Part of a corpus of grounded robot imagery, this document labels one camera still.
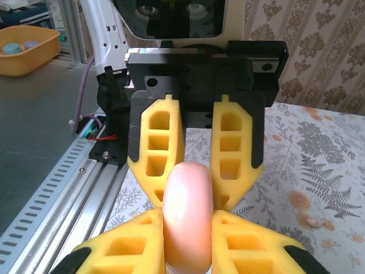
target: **pink sausage toy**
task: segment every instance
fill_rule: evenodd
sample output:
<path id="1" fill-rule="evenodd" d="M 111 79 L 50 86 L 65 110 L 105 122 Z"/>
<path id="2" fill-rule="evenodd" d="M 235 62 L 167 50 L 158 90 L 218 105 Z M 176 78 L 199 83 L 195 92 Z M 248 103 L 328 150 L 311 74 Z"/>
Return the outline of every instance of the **pink sausage toy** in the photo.
<path id="1" fill-rule="evenodd" d="M 212 263 L 213 191 L 209 170 L 180 163 L 164 191 L 165 260 L 174 274 L 206 274 Z"/>

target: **patterned tablecloth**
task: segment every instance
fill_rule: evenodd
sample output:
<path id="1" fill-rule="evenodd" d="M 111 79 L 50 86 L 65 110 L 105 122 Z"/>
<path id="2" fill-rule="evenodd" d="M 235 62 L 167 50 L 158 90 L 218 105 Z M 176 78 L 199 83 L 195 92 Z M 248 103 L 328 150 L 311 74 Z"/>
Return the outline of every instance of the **patterned tablecloth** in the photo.
<path id="1" fill-rule="evenodd" d="M 209 166 L 209 146 L 210 130 L 189 129 L 185 160 Z M 300 241 L 333 274 L 365 273 L 365 117 L 276 103 L 264 165 L 233 213 Z M 129 170 L 107 230 L 152 207 Z"/>

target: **blue ball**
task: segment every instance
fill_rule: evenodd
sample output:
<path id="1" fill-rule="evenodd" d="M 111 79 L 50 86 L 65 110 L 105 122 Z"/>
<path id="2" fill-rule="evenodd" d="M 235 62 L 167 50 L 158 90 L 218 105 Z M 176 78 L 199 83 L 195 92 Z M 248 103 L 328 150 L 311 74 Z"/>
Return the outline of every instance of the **blue ball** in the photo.
<path id="1" fill-rule="evenodd" d="M 7 44 L 5 47 L 2 48 L 2 53 L 5 55 L 18 54 L 22 51 L 22 47 L 18 43 Z"/>

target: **metal screw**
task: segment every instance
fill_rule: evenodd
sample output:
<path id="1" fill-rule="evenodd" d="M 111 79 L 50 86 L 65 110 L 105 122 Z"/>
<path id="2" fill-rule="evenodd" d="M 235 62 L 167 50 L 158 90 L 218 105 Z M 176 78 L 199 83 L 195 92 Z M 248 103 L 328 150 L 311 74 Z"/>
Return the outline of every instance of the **metal screw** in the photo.
<path id="1" fill-rule="evenodd" d="M 104 159 L 109 159 L 109 157 L 110 157 L 109 152 L 108 151 L 104 151 L 103 158 Z"/>

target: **screw hole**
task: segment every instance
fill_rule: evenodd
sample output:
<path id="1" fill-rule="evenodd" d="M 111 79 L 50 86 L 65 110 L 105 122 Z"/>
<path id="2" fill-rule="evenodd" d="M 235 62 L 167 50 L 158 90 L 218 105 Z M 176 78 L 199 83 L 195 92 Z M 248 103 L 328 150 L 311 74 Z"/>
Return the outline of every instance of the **screw hole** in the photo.
<path id="1" fill-rule="evenodd" d="M 151 78 L 147 80 L 147 86 L 149 87 L 155 87 L 157 85 L 157 79 Z"/>
<path id="2" fill-rule="evenodd" d="M 262 65 L 261 69 L 262 69 L 263 71 L 270 71 L 270 70 L 272 70 L 272 69 L 273 69 L 273 65 L 272 65 L 272 64 L 270 64 L 270 63 L 267 63 L 267 64 Z"/>

